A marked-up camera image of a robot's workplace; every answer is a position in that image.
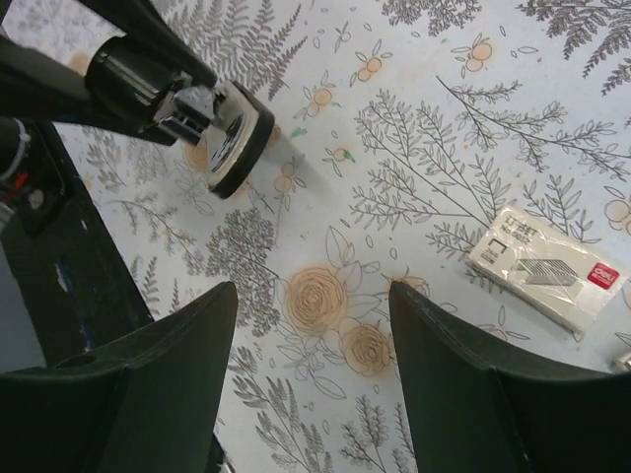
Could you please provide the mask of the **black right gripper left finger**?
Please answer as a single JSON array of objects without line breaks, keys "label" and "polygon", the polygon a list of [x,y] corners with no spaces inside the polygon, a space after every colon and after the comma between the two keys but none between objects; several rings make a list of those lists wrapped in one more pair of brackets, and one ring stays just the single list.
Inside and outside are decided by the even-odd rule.
[{"label": "black right gripper left finger", "polygon": [[53,368],[1,377],[5,472],[202,472],[236,328],[224,282]]}]

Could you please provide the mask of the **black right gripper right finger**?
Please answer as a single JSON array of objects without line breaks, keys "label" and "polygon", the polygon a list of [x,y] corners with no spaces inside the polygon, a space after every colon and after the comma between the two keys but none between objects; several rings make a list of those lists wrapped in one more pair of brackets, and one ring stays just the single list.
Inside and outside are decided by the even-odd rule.
[{"label": "black right gripper right finger", "polygon": [[630,376],[511,345],[395,282],[390,325],[422,472],[626,472]]}]

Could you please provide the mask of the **white staple box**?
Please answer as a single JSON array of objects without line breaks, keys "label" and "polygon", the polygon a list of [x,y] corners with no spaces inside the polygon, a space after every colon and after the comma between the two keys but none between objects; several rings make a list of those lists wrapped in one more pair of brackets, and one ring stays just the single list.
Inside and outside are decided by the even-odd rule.
[{"label": "white staple box", "polygon": [[580,336],[630,278],[619,262],[512,206],[500,210],[467,262]]}]

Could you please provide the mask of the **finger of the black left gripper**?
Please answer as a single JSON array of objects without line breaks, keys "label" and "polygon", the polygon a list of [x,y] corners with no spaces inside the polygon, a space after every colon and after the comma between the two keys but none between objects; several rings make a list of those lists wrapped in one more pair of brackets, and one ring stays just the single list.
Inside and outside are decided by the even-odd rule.
[{"label": "finger of the black left gripper", "polygon": [[28,47],[1,38],[1,115],[99,128],[171,146],[175,138],[155,127],[145,131],[93,99],[84,77]]},{"label": "finger of the black left gripper", "polygon": [[213,89],[217,75],[165,23],[151,1],[79,0],[126,33],[164,66],[188,74],[195,84]]}]

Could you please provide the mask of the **silver staple strip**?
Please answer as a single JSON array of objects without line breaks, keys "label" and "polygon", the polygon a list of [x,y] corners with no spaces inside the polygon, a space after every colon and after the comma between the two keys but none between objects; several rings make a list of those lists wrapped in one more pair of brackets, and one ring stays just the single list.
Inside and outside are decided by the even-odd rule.
[{"label": "silver staple strip", "polygon": [[617,372],[631,372],[631,352],[627,351],[617,356],[611,366]]}]

